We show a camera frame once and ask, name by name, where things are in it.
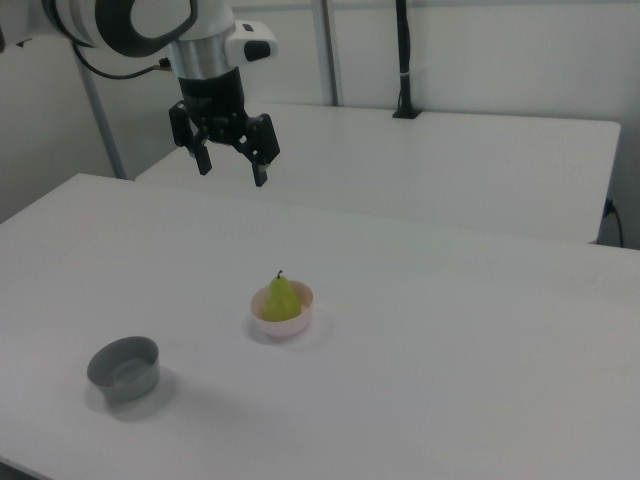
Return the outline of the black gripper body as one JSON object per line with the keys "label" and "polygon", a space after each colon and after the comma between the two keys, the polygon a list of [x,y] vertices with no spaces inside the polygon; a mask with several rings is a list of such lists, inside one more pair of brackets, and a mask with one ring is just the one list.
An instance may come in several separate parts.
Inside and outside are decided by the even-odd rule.
{"label": "black gripper body", "polygon": [[226,145],[252,145],[247,131],[248,114],[238,67],[210,79],[179,78],[186,113],[177,113],[177,145],[187,146],[193,138],[186,117],[198,127],[212,127],[209,139]]}

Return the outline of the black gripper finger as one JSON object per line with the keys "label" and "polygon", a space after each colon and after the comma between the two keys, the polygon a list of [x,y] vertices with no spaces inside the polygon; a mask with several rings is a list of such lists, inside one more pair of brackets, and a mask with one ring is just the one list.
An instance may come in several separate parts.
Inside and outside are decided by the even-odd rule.
{"label": "black gripper finger", "polygon": [[192,122],[183,101],[170,108],[169,119],[175,145],[188,150],[190,156],[195,159],[201,175],[209,173],[212,164],[205,145],[207,134]]}
{"label": "black gripper finger", "polygon": [[250,161],[255,186],[262,187],[268,180],[268,167],[280,154],[272,119],[264,113],[247,117],[240,126],[241,135],[234,142],[234,148]]}

